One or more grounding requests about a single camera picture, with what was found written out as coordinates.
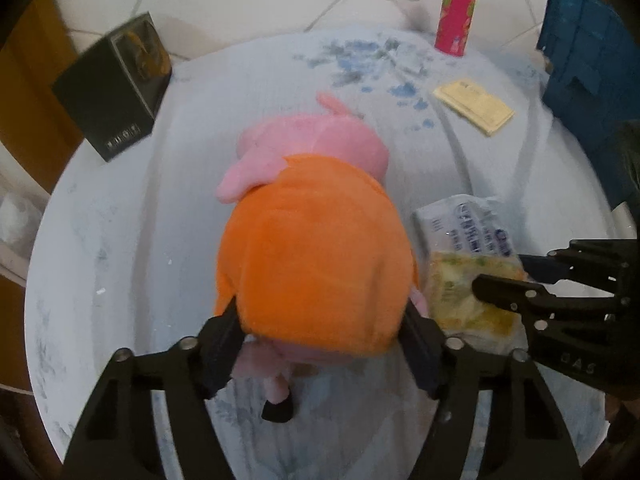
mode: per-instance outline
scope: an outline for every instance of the stuffed toy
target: stuffed toy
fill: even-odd
[[[247,336],[234,378],[263,382],[262,418],[293,416],[294,364],[344,364],[385,352],[415,288],[411,245],[382,183],[388,151],[337,98],[330,114],[276,117],[242,133],[216,189],[237,202],[220,242],[219,315],[236,297]]]

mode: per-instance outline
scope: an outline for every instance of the yellow sticky note pad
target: yellow sticky note pad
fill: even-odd
[[[469,79],[439,86],[433,94],[489,137],[513,117],[511,108]]]

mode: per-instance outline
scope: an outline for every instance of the black box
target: black box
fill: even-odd
[[[110,160],[151,133],[171,71],[147,13],[98,40],[52,90],[84,137]]]

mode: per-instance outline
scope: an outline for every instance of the white table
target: white table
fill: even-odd
[[[210,317],[214,258],[231,212],[213,190],[234,160],[236,138],[265,116],[319,112],[319,89],[363,114],[388,145],[387,189],[414,241],[411,212],[461,192],[502,198],[522,252],[616,235],[584,153],[540,105],[540,75],[473,50],[453,59],[430,41],[350,28],[231,47],[176,67],[151,137],[108,164],[80,146],[44,214],[25,307],[31,381],[59,456],[115,349],[161,351]],[[494,138],[430,97],[461,76],[516,110]],[[602,396],[544,373],[584,460],[604,425]],[[251,381],[232,381],[209,403],[239,479],[406,477],[434,403],[416,389],[398,349],[298,379],[293,389],[300,406],[284,426],[260,420],[264,400]],[[486,399],[482,406],[480,419]],[[178,478],[161,399],[156,417],[167,475]],[[465,478],[485,430],[478,424]]]

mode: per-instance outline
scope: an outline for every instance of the orange plush shirt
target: orange plush shirt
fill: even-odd
[[[414,275],[396,208],[375,179],[337,158],[286,161],[226,225],[216,314],[236,296],[247,333],[352,355],[385,351]]]

